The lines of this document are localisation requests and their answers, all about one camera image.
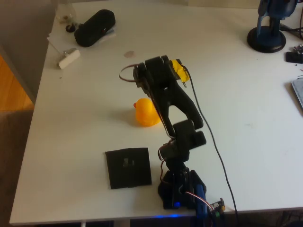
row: white desk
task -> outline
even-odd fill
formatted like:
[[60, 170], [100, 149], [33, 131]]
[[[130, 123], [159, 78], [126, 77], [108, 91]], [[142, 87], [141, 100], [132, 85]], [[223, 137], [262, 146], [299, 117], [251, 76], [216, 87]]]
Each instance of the white desk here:
[[[289, 82], [303, 74], [284, 52], [301, 41], [289, 34], [284, 50], [263, 54], [248, 47], [255, 9], [190, 8], [160, 3], [100, 1], [74, 4], [79, 21], [99, 9], [116, 16], [116, 37], [95, 45], [64, 70], [49, 46], [28, 136], [11, 224], [190, 215], [164, 210], [157, 194], [157, 150], [168, 141], [161, 124], [139, 127], [133, 103], [145, 97], [119, 80], [126, 65], [168, 55], [191, 72], [200, 105], [225, 162], [239, 211], [303, 206], [302, 115]], [[65, 32], [56, 21], [54, 32]], [[136, 57], [123, 54], [135, 51]], [[188, 95], [193, 93], [188, 84]], [[183, 119], [176, 110], [173, 122]], [[233, 210], [210, 133], [186, 165]], [[152, 185], [109, 188], [104, 152], [148, 147]]]

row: yellow servo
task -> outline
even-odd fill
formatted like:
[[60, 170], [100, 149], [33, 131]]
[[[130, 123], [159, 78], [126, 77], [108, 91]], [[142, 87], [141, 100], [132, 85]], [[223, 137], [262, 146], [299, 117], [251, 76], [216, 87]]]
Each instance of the yellow servo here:
[[175, 70], [175, 72], [178, 74], [180, 80], [185, 83], [186, 81], [189, 80], [189, 75], [188, 73], [184, 70], [184, 68], [179, 64], [177, 60], [171, 60], [172, 61], [172, 66]]

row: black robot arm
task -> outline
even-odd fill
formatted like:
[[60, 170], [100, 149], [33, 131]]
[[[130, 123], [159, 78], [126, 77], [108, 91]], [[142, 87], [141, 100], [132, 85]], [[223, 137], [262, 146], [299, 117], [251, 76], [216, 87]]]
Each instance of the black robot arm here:
[[[202, 118], [188, 95], [178, 85], [180, 79], [174, 70], [173, 63], [167, 56], [156, 57], [138, 64], [134, 69], [134, 80], [151, 98], [159, 117], [171, 140], [160, 149], [160, 160], [164, 159], [169, 171], [158, 187], [165, 209], [187, 207], [196, 209], [203, 218], [207, 215], [207, 207], [186, 192], [200, 194], [205, 198], [206, 186], [194, 170], [184, 165], [189, 159], [189, 151], [206, 144], [201, 131]], [[169, 120], [169, 107], [176, 106], [187, 120], [174, 125]]]

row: blue led light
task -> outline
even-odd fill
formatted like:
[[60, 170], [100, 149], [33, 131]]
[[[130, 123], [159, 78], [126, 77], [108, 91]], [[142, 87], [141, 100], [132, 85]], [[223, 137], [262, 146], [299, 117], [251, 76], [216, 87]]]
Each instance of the blue led light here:
[[180, 203], [179, 202], [175, 202], [174, 207], [180, 207]]
[[171, 215], [169, 215], [169, 217], [171, 217], [171, 218], [179, 217], [179, 214], [171, 214]]
[[180, 217], [179, 214], [169, 214], [169, 215], [156, 215], [155, 218], [176, 218]]

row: yellow rubber duck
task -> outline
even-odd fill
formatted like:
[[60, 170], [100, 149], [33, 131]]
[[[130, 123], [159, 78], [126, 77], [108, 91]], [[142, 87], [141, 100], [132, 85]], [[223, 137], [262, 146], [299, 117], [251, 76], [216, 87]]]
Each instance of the yellow rubber duck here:
[[143, 126], [153, 126], [160, 122], [160, 118], [151, 100], [140, 98], [134, 103], [136, 119]]

